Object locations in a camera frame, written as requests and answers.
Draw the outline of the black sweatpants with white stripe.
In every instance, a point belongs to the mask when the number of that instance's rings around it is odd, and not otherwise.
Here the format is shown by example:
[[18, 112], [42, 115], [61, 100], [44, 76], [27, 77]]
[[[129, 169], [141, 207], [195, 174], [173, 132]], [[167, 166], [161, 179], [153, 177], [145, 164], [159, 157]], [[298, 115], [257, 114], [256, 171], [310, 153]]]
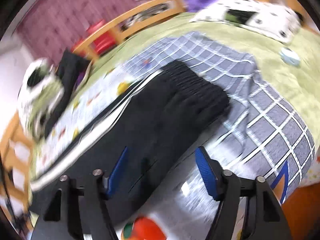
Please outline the black sweatpants with white stripe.
[[127, 163], [107, 202], [114, 224], [131, 217], [179, 157], [229, 106], [227, 93], [172, 61], [134, 95], [114, 126], [66, 174], [78, 184], [93, 170], [112, 171], [122, 152]]

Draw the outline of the fruit print lace tablecloth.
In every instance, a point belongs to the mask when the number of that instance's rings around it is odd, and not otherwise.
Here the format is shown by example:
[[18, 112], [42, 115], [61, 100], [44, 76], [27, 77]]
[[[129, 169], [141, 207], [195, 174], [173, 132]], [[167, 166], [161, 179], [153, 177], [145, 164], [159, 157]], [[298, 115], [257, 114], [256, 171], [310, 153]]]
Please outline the fruit print lace tablecloth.
[[[73, 142], [59, 155], [56, 161], [54, 161], [53, 164], [45, 170], [42, 174], [45, 184], [40, 187], [33, 188], [33, 201], [30, 208], [33, 213], [38, 214], [44, 210], [47, 200], [49, 199], [49, 195], [52, 193], [54, 185], [58, 181], [58, 177], [63, 174], [67, 175], [67, 169], [69, 169], [89, 148], [91, 148], [99, 139], [111, 130], [116, 121], [120, 118], [125, 107], [128, 105], [130, 99], [134, 95], [138, 94], [149, 81], [158, 75], [161, 72], [161, 68], [131, 85], [124, 94], [116, 98], [114, 102], [112, 102], [103, 112], [93, 119], [85, 129], [76, 136]], [[219, 124], [221, 124], [221, 122], [229, 115], [230, 110], [231, 104], [229, 98], [229, 106], [225, 113], [219, 116], [206, 129], [215, 125], [217, 130]]]

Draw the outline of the star print white cloth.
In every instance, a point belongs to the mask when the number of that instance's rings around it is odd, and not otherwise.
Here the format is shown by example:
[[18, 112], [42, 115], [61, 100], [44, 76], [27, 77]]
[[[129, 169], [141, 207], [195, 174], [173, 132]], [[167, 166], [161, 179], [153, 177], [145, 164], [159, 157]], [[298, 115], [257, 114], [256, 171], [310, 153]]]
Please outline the star print white cloth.
[[306, 185], [310, 186], [317, 184], [320, 181], [320, 164], [319, 164], [319, 151], [317, 151], [316, 158], [311, 164], [310, 169], [306, 174]]

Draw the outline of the grey checked cloth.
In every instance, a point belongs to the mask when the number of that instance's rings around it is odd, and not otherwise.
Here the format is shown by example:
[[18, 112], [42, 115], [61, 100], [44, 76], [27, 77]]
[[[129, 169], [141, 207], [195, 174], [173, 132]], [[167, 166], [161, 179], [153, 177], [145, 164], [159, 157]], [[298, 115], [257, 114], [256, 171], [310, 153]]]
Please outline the grey checked cloth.
[[210, 156], [239, 173], [263, 176], [284, 202], [316, 155], [316, 139], [303, 117], [263, 80], [253, 55], [198, 31], [162, 38], [131, 57], [122, 68], [142, 79], [173, 60], [219, 85], [230, 98], [229, 115], [204, 143]]

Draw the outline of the folded floral white green quilt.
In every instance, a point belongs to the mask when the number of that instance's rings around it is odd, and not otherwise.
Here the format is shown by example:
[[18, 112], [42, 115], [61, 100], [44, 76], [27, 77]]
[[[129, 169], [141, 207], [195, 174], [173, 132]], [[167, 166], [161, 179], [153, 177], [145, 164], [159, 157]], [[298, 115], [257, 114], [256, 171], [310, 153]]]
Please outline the folded floral white green quilt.
[[34, 141], [44, 136], [45, 124], [64, 94], [53, 64], [42, 57], [25, 71], [17, 98], [17, 110], [25, 135]]

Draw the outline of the green bed sheet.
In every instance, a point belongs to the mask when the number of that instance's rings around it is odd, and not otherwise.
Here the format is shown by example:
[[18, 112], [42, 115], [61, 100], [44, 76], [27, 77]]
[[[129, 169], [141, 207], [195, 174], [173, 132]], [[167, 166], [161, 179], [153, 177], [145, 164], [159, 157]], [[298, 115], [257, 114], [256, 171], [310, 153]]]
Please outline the green bed sheet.
[[286, 64], [279, 53], [284, 46], [269, 37], [216, 22], [190, 22], [192, 13], [182, 13], [145, 29], [95, 62], [85, 86], [69, 102], [47, 139], [36, 144], [30, 169], [31, 188], [45, 184], [42, 174], [85, 127], [116, 98], [141, 79], [127, 74], [123, 64], [143, 49], [165, 37], [198, 31], [241, 53], [254, 56], [263, 80], [291, 103], [308, 124], [319, 148], [319, 36], [300, 30], [290, 49], [300, 57], [298, 67]]

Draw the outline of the black clothes pile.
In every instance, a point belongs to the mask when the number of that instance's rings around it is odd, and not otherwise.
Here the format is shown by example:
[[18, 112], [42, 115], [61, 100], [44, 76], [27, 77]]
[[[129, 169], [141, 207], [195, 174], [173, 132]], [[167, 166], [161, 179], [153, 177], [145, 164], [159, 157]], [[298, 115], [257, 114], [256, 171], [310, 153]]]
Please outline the black clothes pile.
[[75, 83], [81, 72], [89, 66], [90, 61], [73, 54], [68, 49], [63, 52], [56, 75], [60, 78], [64, 93], [57, 106], [53, 109], [44, 129], [44, 138], [47, 139], [56, 122], [65, 111], [71, 99]]

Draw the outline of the small light blue device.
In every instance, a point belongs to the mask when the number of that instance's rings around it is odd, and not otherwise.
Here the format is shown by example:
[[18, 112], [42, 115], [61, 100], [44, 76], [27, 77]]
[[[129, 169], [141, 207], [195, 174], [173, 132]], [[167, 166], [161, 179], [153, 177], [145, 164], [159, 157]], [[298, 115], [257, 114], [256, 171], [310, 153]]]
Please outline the small light blue device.
[[300, 57], [296, 52], [292, 51], [290, 48], [281, 48], [279, 55], [286, 64], [295, 67], [298, 67], [300, 65]]

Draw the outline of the red chair right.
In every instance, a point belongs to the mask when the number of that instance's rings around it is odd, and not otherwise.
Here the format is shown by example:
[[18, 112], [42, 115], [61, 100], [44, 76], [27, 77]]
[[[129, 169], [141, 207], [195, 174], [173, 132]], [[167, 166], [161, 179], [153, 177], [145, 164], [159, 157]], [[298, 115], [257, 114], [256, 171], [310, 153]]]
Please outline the red chair right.
[[[103, 25], [106, 24], [106, 21], [104, 19], [100, 20], [99, 22], [90, 25], [87, 30], [86, 34], [89, 36], [96, 32], [98, 29], [100, 29]], [[116, 40], [114, 37], [109, 33], [106, 32], [103, 35], [99, 36], [97, 39], [95, 39], [91, 45], [92, 49], [95, 51], [97, 56], [106, 54], [111, 49], [113, 49], [116, 46]]]

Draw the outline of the floral white pillow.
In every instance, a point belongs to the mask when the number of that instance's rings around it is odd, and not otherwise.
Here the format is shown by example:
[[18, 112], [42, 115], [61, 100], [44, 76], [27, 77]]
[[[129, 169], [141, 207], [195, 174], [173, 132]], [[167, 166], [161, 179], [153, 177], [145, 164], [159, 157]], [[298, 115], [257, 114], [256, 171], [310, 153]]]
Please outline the floral white pillow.
[[299, 16], [291, 8], [254, 0], [216, 0], [190, 22], [231, 24], [283, 44], [291, 43], [301, 28]]

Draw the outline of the maroon striped curtain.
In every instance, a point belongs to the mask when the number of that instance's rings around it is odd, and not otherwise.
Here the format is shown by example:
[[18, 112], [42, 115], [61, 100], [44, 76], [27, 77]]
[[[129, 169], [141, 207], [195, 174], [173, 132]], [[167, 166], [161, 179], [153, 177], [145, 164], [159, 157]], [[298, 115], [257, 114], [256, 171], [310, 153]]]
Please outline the maroon striped curtain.
[[19, 23], [16, 33], [35, 59], [59, 63], [86, 30], [110, 21], [139, 5], [137, 0], [38, 0]]

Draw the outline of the wooden bed frame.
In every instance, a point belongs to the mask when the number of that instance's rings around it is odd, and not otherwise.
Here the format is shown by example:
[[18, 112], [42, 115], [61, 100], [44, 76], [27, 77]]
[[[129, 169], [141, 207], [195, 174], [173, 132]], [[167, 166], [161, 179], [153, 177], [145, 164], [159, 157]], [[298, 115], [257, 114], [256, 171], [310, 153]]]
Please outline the wooden bed frame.
[[[122, 43], [124, 43], [133, 35], [136, 35], [137, 33], [145, 29], [154, 27], [156, 25], [170, 20], [173, 17], [178, 16], [179, 14], [185, 13], [183, 12], [180, 6], [177, 6], [175, 8], [160, 12], [154, 16], [145, 18], [141, 21], [138, 21], [136, 19], [138, 15], [141, 15], [142, 13], [146, 12], [149, 8], [155, 7], [166, 1], [170, 0], [153, 0], [149, 3], [143, 4], [140, 7], [136, 7], [135, 9], [130, 10], [122, 14], [118, 18], [115, 18], [114, 20], [103, 25], [100, 29], [96, 31], [96, 35], [101, 36], [105, 32], [109, 32], [115, 37], [121, 37]], [[301, 23], [300, 30], [302, 30], [304, 29], [302, 15], [298, 12], [296, 13], [299, 16]], [[291, 43], [281, 44], [284, 47], [290, 48]], [[206, 129], [196, 140], [196, 142], [192, 144], [192, 146], [184, 154], [180, 156], [180, 158], [176, 161], [174, 165], [184, 163], [185, 159], [190, 156], [191, 150], [195, 147], [196, 144], [203, 145], [201, 144], [201, 140], [207, 138], [207, 132], [214, 126]], [[2, 159], [6, 163], [8, 163], [10, 167], [17, 168], [20, 170], [21, 173], [25, 174], [25, 181], [23, 187], [20, 189], [16, 187], [11, 187], [9, 190], [14, 202], [16, 204], [21, 205], [21, 208], [18, 209], [18, 213], [27, 212], [29, 206], [32, 204], [33, 201], [33, 189], [31, 188], [30, 169], [33, 164], [34, 147], [37, 143], [38, 142], [34, 141], [33, 139], [30, 139], [23, 133], [22, 128], [20, 126], [20, 122], [17, 118], [13, 119], [12, 124], [8, 126], [6, 134], [3, 137], [2, 149], [4, 150], [4, 154], [2, 155]]]

